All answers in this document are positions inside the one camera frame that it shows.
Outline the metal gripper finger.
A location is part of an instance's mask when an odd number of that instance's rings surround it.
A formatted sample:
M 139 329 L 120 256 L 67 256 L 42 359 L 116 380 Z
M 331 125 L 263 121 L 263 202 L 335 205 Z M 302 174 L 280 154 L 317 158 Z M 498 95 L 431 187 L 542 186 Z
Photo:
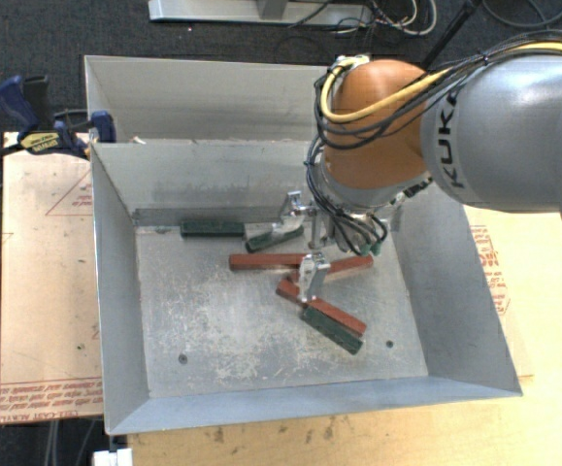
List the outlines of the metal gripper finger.
M 299 299 L 302 303 L 314 300 L 320 292 L 331 263 L 320 251 L 308 253 L 299 267 Z
M 281 205 L 278 220 L 273 224 L 272 235 L 275 238 L 297 231 L 305 219 L 305 206 L 302 203 L 302 192 L 293 190 L 286 193 Z

